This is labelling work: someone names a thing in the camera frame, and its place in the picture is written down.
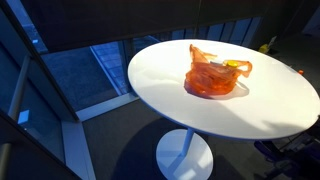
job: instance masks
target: plastic bag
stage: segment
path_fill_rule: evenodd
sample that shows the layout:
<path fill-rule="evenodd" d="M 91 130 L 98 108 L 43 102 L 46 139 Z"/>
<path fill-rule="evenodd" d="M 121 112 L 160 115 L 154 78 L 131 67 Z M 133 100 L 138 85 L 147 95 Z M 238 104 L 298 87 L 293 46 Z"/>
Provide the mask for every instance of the plastic bag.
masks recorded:
<path fill-rule="evenodd" d="M 210 63 L 217 55 L 206 53 L 190 45 L 191 70 L 186 73 L 184 87 L 188 93 L 200 97 L 225 95 L 233 90 L 240 75 L 249 77 L 252 64 L 249 61 L 225 60 L 223 64 Z M 247 66 L 247 70 L 238 67 Z"/>

